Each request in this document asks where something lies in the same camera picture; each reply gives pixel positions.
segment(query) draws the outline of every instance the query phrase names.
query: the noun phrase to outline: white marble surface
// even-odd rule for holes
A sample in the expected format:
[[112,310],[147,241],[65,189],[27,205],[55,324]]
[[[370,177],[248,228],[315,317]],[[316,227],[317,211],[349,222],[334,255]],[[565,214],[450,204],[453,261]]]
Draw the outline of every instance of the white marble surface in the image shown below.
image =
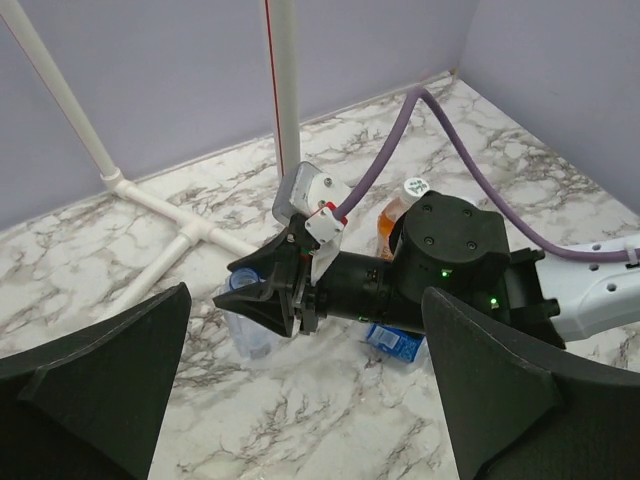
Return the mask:
[[[461,81],[437,94],[482,171],[536,229],[563,244],[636,232],[640,222]],[[307,160],[353,184],[402,102],[392,96],[304,127]],[[408,176],[487,206],[433,116],[420,105],[389,167],[351,215],[346,250],[372,253],[376,216]],[[258,140],[144,182],[160,197],[260,244],[278,231],[273,145]],[[509,226],[512,248],[529,243]],[[90,324],[175,234],[167,221],[109,196],[0,234],[0,356]],[[268,362],[242,363],[211,292],[233,256],[198,247],[155,291],[185,281],[194,296],[184,355],[151,479],[454,479],[428,360],[403,366],[363,343],[364,326],[327,319]],[[640,330],[571,345],[640,371]]]

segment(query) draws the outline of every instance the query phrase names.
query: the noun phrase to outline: purple wall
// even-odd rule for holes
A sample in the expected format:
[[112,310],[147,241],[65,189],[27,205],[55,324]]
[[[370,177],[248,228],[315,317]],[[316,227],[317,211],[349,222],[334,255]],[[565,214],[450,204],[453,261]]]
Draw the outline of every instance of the purple wall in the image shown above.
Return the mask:
[[[256,0],[22,0],[126,175],[266,134]],[[300,106],[311,118],[454,67],[477,0],[299,1]],[[0,22],[0,229],[102,190]]]
[[460,74],[640,213],[638,0],[480,0]]

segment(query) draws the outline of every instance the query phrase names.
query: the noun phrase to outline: cable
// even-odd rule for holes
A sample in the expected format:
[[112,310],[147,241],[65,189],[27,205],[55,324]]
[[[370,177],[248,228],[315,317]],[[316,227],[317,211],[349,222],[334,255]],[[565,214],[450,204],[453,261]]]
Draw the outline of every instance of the cable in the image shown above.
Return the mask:
[[[556,255],[558,257],[564,258],[566,260],[572,260],[576,262],[599,262],[599,263],[612,263],[612,262],[626,262],[629,261],[629,252],[626,250],[619,250],[616,252],[579,252],[575,250],[570,250],[568,248],[560,247],[558,245],[554,245],[549,242],[542,236],[540,236],[535,230],[533,230],[527,223],[522,220],[516,212],[505,202],[505,200],[500,196],[500,194],[493,188],[491,183],[487,180],[487,178],[482,174],[476,163],[471,158],[471,155],[467,151],[467,148],[464,146],[464,143],[458,136],[455,128],[449,121],[446,113],[428,90],[423,87],[414,87],[407,93],[407,97],[400,109],[400,113],[398,114],[398,118],[396,119],[393,127],[391,128],[391,132],[389,136],[385,140],[382,148],[378,155],[376,155],[375,160],[367,170],[367,172],[360,179],[358,184],[351,191],[349,196],[338,206],[333,215],[335,218],[342,219],[351,212],[355,208],[355,206],[362,200],[367,191],[371,188],[373,183],[376,181],[384,167],[387,165],[387,162],[391,158],[394,150],[398,146],[402,135],[407,128],[409,123],[409,119],[411,118],[411,113],[415,108],[418,99],[422,99],[427,106],[431,109],[433,114],[436,116],[440,125],[442,125],[443,130],[451,140],[454,148],[460,155],[460,158],[466,165],[467,169],[475,179],[475,181],[480,185],[482,190],[487,194],[487,196],[491,199],[491,201],[498,207],[498,209],[502,212],[502,214],[511,222],[515,227],[520,230],[529,240],[539,246],[541,249],[551,253],[552,255]],[[637,255],[640,255],[640,249],[635,250]]]

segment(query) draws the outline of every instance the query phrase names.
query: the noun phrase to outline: blue box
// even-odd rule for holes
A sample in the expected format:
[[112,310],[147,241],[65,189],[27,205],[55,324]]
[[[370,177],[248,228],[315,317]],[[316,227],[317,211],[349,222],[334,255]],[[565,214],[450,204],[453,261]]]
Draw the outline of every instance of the blue box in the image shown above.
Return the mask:
[[378,350],[406,363],[416,359],[424,336],[413,338],[397,328],[373,324],[367,334],[367,342]]

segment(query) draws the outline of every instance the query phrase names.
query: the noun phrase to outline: clear plastic cup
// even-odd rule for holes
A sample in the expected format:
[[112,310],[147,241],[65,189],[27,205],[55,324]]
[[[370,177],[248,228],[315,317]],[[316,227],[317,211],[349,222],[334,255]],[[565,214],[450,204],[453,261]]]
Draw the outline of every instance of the clear plastic cup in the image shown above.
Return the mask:
[[[246,285],[260,282],[258,274],[250,268],[241,268],[233,272],[227,282],[220,287],[222,292],[237,290]],[[281,337],[253,320],[237,313],[224,310],[223,316],[233,344],[240,356],[258,360],[275,350]]]

